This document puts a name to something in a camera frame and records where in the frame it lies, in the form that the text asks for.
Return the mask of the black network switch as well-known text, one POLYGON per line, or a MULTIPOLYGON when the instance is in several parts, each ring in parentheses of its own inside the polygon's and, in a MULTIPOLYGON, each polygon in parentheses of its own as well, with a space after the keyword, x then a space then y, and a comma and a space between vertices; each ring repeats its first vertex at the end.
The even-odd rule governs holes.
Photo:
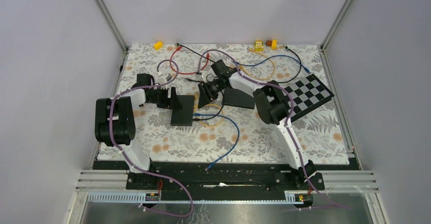
POLYGON ((224 89, 223 102, 224 106, 231 106, 237 108, 254 109, 255 100, 254 98, 239 90, 231 87, 224 89))
POLYGON ((178 95, 180 109, 173 109, 171 114, 171 126, 192 126, 195 97, 193 95, 178 95))

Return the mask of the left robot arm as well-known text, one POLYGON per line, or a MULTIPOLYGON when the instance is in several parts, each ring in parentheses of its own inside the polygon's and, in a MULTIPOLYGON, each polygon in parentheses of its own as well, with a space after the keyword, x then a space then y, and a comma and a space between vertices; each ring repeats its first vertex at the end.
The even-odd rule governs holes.
POLYGON ((154 77, 138 74, 136 83, 126 91, 112 98, 96 100, 95 138, 108 147, 118 149, 133 173, 140 173, 138 182, 146 189, 156 186, 158 176, 150 169, 150 157, 135 146, 136 124, 134 110, 145 103, 154 104, 161 109, 176 110, 182 105, 175 87, 167 89, 176 76, 169 74, 154 77))

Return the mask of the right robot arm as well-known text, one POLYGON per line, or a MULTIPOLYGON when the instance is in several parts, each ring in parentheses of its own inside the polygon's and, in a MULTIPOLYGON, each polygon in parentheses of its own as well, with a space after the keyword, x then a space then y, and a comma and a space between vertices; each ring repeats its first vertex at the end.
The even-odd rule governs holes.
POLYGON ((202 108, 218 98, 218 93, 227 88, 239 91, 240 99, 253 99, 263 123, 271 125, 282 146, 285 147, 288 165, 292 169, 291 181, 294 187, 305 189, 312 182, 316 168, 311 160, 303 158, 291 117, 294 112, 293 97, 277 82, 262 82, 243 74, 239 68, 230 68, 220 59, 211 65, 216 78, 198 84, 198 107, 202 108))

